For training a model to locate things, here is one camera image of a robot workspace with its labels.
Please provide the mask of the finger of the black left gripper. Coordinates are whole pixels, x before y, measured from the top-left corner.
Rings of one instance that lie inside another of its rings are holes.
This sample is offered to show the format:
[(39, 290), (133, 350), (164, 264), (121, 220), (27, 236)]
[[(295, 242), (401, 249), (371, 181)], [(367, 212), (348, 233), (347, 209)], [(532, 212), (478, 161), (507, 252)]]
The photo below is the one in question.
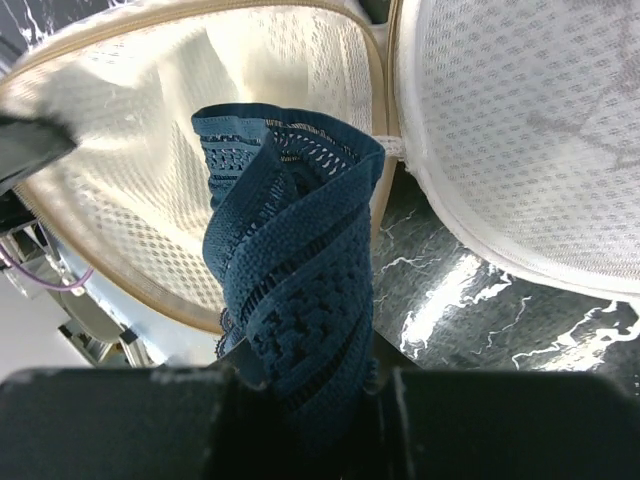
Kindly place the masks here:
[(51, 117), (1, 113), (1, 187), (16, 185), (77, 148), (71, 129)]

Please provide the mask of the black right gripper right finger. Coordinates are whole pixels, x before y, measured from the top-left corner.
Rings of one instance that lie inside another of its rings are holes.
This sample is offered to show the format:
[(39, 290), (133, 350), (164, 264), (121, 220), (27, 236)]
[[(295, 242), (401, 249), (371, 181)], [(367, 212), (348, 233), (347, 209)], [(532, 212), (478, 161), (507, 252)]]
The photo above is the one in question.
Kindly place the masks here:
[(588, 373), (396, 370), (374, 479), (636, 479), (639, 403)]

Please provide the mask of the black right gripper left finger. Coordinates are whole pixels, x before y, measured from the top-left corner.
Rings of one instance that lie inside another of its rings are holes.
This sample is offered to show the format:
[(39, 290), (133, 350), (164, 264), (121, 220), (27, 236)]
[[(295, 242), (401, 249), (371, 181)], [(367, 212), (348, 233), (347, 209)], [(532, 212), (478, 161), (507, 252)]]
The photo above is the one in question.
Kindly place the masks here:
[(4, 479), (254, 479), (227, 369), (28, 369), (1, 384)]

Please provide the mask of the dark blue bra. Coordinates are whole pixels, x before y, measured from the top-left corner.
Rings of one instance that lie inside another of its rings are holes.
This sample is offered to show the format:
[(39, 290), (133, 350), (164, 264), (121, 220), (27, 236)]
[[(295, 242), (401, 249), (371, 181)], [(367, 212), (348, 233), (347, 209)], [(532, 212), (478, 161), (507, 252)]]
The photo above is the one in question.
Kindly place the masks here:
[(208, 106), (191, 122), (224, 343), (248, 342), (286, 428), (319, 454), (346, 434), (372, 374), (369, 202), (384, 149), (331, 116), (268, 104)]

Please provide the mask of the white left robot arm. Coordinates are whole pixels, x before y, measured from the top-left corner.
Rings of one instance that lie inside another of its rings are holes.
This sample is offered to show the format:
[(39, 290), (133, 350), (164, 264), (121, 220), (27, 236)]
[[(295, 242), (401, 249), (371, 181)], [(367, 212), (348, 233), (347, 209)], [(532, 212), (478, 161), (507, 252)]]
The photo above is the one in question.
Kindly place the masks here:
[[(15, 189), (77, 148), (69, 129), (52, 119), (1, 116), (1, 229), (27, 210)], [(98, 273), (84, 275), (77, 295), (64, 283), (49, 291), (83, 331), (123, 349), (144, 349), (156, 364), (204, 365), (217, 359), (219, 337), (179, 324), (142, 305)]]

